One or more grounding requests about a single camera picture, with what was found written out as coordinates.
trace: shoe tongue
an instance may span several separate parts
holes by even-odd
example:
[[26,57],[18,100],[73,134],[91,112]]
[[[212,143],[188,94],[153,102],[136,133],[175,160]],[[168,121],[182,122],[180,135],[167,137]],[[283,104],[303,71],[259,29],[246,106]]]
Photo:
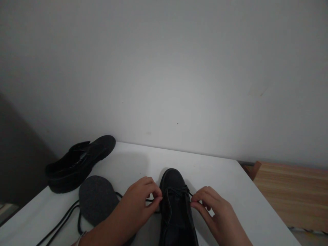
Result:
[[185,227],[186,221],[188,220],[185,194],[180,196],[178,194],[169,192],[168,199],[172,212],[169,224],[178,227]]

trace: shoelace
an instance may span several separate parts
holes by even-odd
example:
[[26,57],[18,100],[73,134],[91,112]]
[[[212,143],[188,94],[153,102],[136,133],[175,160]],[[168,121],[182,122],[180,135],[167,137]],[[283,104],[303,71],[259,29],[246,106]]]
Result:
[[190,193],[190,190],[188,189],[188,186],[185,185],[181,188],[172,188],[172,187],[167,187],[165,190],[164,190],[164,193],[168,193],[168,192],[173,192],[175,194],[177,194],[178,196],[183,196],[184,194],[188,194],[188,195],[191,195],[193,196],[193,194]]
[[[123,196],[118,193],[115,192],[115,194],[117,196],[119,196],[120,198],[122,198]],[[153,199],[146,199],[146,202],[152,202]],[[80,205],[76,205],[79,202],[79,200],[77,200],[76,202],[73,203],[73,205],[69,208],[69,210],[65,213],[64,217],[60,220],[60,222],[36,245],[36,246],[40,246],[59,226],[59,229],[55,232],[55,234],[51,237],[51,239],[49,240],[49,242],[47,243],[46,246],[49,246],[51,244],[51,242],[55,239],[55,237],[57,236],[57,234],[59,233],[59,231],[62,229],[62,227],[65,225],[65,223],[68,221],[69,217],[71,217],[73,211],[77,208],[80,207]],[[79,213],[79,218],[78,218],[78,232],[80,235],[82,235],[84,232],[81,229],[81,211]]]

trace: white table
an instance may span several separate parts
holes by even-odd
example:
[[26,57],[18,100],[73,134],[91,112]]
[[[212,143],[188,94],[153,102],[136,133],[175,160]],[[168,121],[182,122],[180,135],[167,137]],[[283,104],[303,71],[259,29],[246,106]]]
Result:
[[[181,172],[191,193],[212,186],[228,200],[254,246],[300,245],[235,160],[118,142],[90,175],[105,177],[116,191],[124,194],[143,176],[151,176],[159,184],[170,167]],[[78,189],[55,194],[46,187],[0,228],[0,245],[36,245],[76,200]],[[76,209],[51,245],[71,245],[77,240],[78,213]],[[158,245],[160,220],[161,216],[154,214],[137,233],[133,245]],[[199,245],[217,245],[194,209],[193,220]],[[91,228],[83,219],[82,229]]]

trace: hand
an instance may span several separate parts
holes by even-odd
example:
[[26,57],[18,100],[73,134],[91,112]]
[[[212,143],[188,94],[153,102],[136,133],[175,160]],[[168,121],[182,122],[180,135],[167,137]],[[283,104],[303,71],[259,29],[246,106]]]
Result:
[[[220,246],[252,246],[231,204],[212,187],[205,186],[197,191],[191,198],[190,206],[202,215]],[[212,217],[206,209],[212,209],[214,216]]]
[[[154,201],[146,206],[146,198],[149,198],[150,193],[153,194]],[[143,177],[128,188],[113,214],[125,233],[129,231],[130,238],[147,222],[162,199],[162,191],[154,180]]]
[[[154,201],[146,206],[146,198]],[[88,232],[80,241],[84,245],[119,246],[129,240],[156,211],[163,199],[162,191],[151,177],[131,185],[111,215]]]

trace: black shoe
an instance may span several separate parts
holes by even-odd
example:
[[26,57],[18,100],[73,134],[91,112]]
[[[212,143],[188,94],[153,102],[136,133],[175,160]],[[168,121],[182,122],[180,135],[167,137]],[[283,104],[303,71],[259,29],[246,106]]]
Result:
[[198,246],[192,220],[189,189],[178,170],[170,168],[164,173],[160,189],[163,200],[160,246]]
[[50,189],[66,193],[79,187],[93,166],[113,151],[115,144],[114,137],[105,135],[92,143],[86,141],[72,146],[63,158],[45,167]]

